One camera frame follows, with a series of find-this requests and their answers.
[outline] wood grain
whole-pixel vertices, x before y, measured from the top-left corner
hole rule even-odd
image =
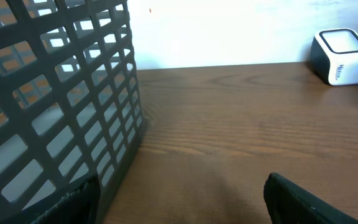
[[[358,86],[304,63],[138,79],[147,131],[105,223],[271,223],[270,172],[358,219]]]

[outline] white wall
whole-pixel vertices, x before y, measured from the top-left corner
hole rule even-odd
[[[128,0],[128,5],[138,69],[305,61],[316,31],[358,32],[358,0]]]

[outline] desk surface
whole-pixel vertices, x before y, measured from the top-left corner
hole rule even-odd
[[[358,219],[358,86],[304,63],[138,79],[148,130],[105,223],[271,223],[271,172]]]

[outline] smart speaker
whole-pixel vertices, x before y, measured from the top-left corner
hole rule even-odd
[[[348,28],[317,32],[311,44],[310,60],[325,83],[358,84],[358,34]]]

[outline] gray plastic basket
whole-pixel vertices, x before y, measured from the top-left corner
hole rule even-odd
[[[140,141],[131,40],[125,0],[0,1],[0,220],[88,172],[107,209]]]

